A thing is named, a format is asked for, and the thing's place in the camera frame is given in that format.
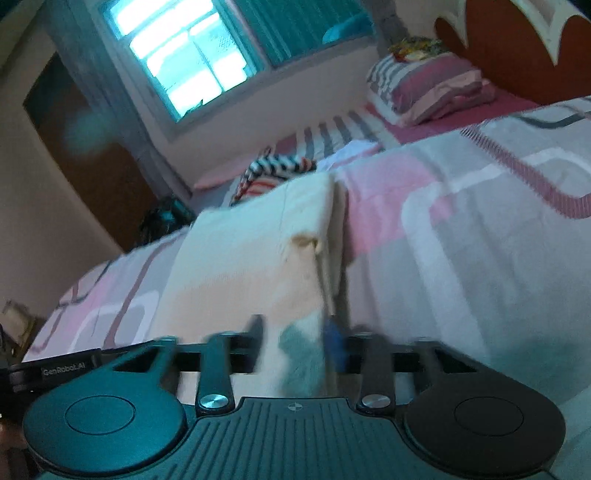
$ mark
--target brown wooden door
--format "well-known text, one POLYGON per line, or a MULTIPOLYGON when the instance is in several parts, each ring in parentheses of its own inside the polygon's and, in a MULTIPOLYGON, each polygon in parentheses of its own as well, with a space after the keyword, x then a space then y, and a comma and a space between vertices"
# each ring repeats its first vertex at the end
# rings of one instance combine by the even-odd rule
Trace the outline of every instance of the brown wooden door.
POLYGON ((116 133, 93 113, 54 56, 24 103, 51 156, 96 219, 124 251, 156 198, 116 133))

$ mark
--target towel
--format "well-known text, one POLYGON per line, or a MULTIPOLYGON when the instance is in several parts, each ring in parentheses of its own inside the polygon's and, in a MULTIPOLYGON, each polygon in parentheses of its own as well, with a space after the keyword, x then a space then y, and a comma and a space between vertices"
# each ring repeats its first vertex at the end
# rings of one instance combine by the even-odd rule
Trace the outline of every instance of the towel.
MULTIPOLYGON (((280 347, 288 327, 318 353, 309 367, 320 379, 310 383, 308 396, 331 393, 322 327, 335 309, 344 215, 344 190, 330 173, 288 181, 231 209, 205 210, 178 252, 149 336, 201 342, 211 333, 242 330, 252 314, 263 314, 259 374, 233 376, 236 400, 285 396, 301 356, 280 347)), ((183 375, 182 402, 194 402, 196 383, 196 375, 183 375)))

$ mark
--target crosshair logo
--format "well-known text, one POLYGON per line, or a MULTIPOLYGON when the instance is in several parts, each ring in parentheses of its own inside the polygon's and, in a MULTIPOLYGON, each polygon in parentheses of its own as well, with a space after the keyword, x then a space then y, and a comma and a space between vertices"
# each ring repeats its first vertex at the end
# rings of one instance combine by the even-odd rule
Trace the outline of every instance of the crosshair logo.
POLYGON ((300 411, 302 408, 304 408, 304 406, 301 403, 293 402, 290 403, 287 408, 289 408, 291 411, 300 411))

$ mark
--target black bag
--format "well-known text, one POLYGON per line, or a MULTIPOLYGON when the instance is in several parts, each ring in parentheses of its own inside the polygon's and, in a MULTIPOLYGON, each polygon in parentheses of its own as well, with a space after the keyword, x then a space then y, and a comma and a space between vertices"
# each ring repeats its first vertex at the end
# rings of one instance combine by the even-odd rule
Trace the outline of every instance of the black bag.
POLYGON ((181 200, 174 196, 166 197, 144 216, 139 226, 136 247, 148 245, 186 225, 191 225, 196 218, 194 212, 181 200))

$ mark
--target window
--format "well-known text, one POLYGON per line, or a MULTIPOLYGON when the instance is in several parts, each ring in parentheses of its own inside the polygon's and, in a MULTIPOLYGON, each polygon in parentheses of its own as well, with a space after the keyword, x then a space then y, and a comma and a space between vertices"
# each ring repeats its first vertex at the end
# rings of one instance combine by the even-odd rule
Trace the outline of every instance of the window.
POLYGON ((258 72, 371 32, 356 0, 111 0, 102 14, 175 121, 258 72))

